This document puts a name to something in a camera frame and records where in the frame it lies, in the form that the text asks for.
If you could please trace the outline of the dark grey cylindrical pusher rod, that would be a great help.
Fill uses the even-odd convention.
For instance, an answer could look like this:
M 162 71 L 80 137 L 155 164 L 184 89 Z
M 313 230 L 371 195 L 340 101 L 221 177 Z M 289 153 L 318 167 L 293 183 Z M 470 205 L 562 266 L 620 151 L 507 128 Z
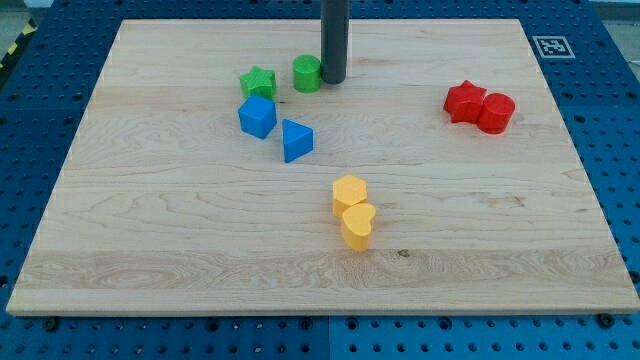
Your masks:
M 328 84 L 346 78 L 350 1 L 321 1 L 321 76 Z

